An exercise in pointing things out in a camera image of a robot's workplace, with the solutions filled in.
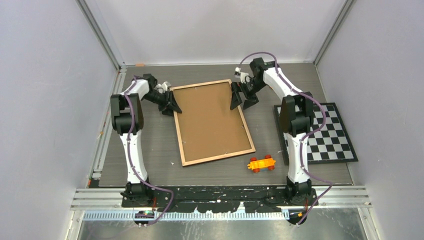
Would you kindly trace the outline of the black picture frame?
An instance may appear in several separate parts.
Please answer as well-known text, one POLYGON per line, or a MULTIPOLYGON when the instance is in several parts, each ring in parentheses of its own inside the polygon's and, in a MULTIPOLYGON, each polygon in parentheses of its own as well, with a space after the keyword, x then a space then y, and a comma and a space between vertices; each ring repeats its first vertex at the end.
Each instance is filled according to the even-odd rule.
POLYGON ((241 107, 230 109, 230 79, 176 86, 171 90, 182 110, 173 113, 182 166, 256 152, 241 107))

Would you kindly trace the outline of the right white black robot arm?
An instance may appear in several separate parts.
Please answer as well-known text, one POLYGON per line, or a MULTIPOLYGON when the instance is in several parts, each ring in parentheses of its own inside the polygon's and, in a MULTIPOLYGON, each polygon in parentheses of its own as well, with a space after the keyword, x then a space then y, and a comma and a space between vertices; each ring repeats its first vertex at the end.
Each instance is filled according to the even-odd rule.
POLYGON ((284 196, 291 205, 299 205, 312 192, 312 181, 308 171, 308 134, 314 123, 314 104, 309 92, 295 87, 275 61, 265 62, 261 57, 253 59, 249 67, 252 76, 241 67, 235 68, 234 75, 239 82, 231 83, 230 109, 239 105, 247 109, 259 99, 257 92, 269 86, 281 101, 279 124, 287 135, 289 170, 286 177, 284 196))

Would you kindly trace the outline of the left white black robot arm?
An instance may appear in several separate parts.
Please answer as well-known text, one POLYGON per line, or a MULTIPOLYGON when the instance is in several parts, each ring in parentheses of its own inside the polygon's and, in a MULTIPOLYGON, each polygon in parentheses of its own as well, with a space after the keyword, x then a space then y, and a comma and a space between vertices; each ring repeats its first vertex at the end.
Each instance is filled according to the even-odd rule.
POLYGON ((127 182, 124 200, 148 207, 153 202, 154 187, 149 181, 141 145, 144 116, 141 101, 147 100, 158 106, 163 115, 181 113, 171 84, 158 83, 152 74, 134 76, 130 85, 121 93, 110 97, 112 128, 122 142, 127 166, 127 182))

